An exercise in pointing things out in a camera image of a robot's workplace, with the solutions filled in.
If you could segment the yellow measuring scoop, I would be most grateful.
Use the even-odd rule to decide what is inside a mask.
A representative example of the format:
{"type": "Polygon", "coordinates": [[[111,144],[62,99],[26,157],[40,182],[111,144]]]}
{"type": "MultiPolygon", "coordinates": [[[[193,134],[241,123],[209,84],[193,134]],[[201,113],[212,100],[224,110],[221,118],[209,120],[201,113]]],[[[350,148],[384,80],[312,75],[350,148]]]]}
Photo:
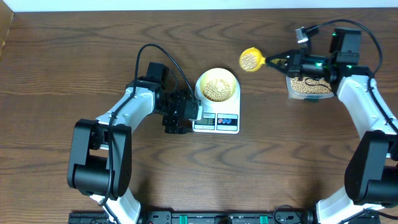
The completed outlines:
{"type": "Polygon", "coordinates": [[[240,55],[239,66],[245,72],[256,72],[263,65],[266,65],[266,58],[259,49],[251,47],[244,50],[240,55]]]}

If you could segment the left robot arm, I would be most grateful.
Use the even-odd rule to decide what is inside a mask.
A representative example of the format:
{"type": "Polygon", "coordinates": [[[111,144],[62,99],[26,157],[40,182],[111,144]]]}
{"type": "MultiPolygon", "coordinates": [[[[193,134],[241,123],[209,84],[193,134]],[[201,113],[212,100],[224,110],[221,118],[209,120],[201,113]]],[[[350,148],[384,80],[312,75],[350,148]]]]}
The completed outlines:
{"type": "Polygon", "coordinates": [[[166,133],[185,134],[191,129],[181,121],[203,117],[192,89],[165,92],[168,74],[167,66],[151,62],[146,75],[135,76],[108,112],[93,120],[80,119],[74,126],[67,183],[98,202],[112,223],[146,221],[129,189],[132,134],[141,121],[159,114],[166,133]]]}

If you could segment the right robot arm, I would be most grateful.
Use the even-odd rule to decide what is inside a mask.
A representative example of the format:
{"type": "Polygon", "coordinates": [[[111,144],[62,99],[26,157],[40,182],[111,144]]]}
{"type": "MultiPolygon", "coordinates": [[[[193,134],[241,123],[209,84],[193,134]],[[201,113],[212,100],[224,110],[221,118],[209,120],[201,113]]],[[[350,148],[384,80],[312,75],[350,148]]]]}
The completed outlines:
{"type": "Polygon", "coordinates": [[[344,104],[360,137],[345,171],[344,186],[315,207],[318,223],[349,223],[397,205],[397,167],[386,166],[387,158],[397,160],[397,118],[393,115],[375,81],[375,73],[359,65],[361,33],[365,28],[336,28],[329,57],[310,53],[310,37],[316,26],[296,30],[302,48],[267,57],[266,65],[289,78],[324,80],[344,104]]]}

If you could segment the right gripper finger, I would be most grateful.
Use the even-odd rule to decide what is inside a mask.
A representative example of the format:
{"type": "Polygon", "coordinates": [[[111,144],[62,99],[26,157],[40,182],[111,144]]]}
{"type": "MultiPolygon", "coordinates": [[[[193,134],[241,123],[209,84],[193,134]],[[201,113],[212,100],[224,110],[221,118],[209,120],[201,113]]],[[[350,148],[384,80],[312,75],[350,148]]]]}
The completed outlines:
{"type": "Polygon", "coordinates": [[[287,58],[267,58],[266,65],[285,75],[289,74],[289,60],[287,58]]]}
{"type": "Polygon", "coordinates": [[[289,59],[292,58],[295,55],[295,50],[288,50],[282,53],[278,53],[272,56],[268,56],[266,58],[266,61],[271,61],[274,59],[289,59]]]}

